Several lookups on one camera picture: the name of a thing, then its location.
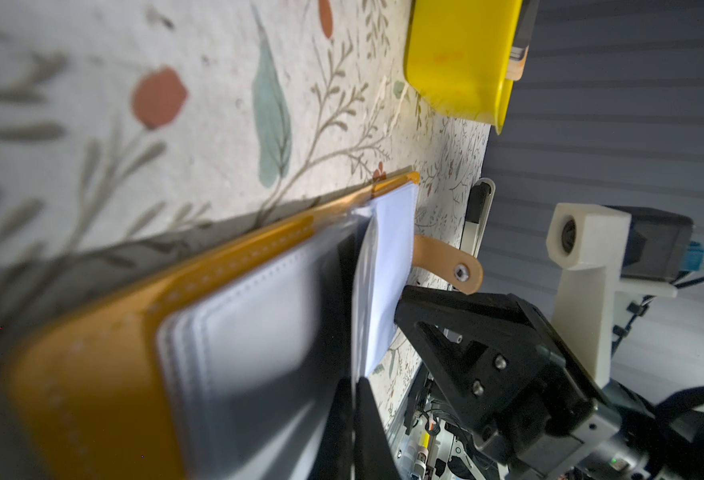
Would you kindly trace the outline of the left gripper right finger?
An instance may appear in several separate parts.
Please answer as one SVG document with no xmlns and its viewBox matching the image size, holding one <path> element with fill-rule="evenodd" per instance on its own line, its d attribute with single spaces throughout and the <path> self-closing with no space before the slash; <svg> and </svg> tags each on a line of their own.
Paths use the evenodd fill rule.
<svg viewBox="0 0 704 480">
<path fill-rule="evenodd" d="M 355 478 L 400 480 L 367 378 L 361 378 L 356 385 L 354 432 Z"/>
</svg>

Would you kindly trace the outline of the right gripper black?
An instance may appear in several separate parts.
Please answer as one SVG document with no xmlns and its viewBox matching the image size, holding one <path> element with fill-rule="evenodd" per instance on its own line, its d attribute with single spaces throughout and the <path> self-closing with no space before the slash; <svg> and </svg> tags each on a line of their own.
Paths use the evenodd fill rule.
<svg viewBox="0 0 704 480">
<path fill-rule="evenodd" d="M 597 388 L 513 295 L 408 286 L 395 321 L 511 479 L 704 479 L 704 387 L 653 405 Z"/>
</svg>

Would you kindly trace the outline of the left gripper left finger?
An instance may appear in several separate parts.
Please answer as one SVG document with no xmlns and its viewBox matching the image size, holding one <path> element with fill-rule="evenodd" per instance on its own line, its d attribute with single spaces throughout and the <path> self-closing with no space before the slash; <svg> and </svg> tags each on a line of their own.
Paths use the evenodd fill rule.
<svg viewBox="0 0 704 480">
<path fill-rule="evenodd" d="M 354 417 L 352 382 L 349 377 L 342 378 L 337 384 L 309 479 L 347 480 L 351 478 L 354 457 Z"/>
</svg>

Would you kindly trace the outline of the yellow leather card holder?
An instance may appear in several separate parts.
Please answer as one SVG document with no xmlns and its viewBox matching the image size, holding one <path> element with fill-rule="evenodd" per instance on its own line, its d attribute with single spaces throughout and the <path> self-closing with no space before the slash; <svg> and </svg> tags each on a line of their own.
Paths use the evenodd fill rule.
<svg viewBox="0 0 704 480">
<path fill-rule="evenodd" d="M 415 231 L 408 173 L 201 254 L 25 341 L 8 397 L 58 479 L 309 479 L 338 382 L 369 380 L 413 268 L 479 261 Z"/>
</svg>

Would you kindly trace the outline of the yellow plastic card tray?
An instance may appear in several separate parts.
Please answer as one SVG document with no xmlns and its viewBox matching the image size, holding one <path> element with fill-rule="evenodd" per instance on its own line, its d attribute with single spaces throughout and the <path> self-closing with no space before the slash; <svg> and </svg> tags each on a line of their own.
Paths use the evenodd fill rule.
<svg viewBox="0 0 704 480">
<path fill-rule="evenodd" d="M 523 1 L 413 3 L 405 50 L 408 83 L 439 114 L 503 131 L 507 77 Z"/>
</svg>

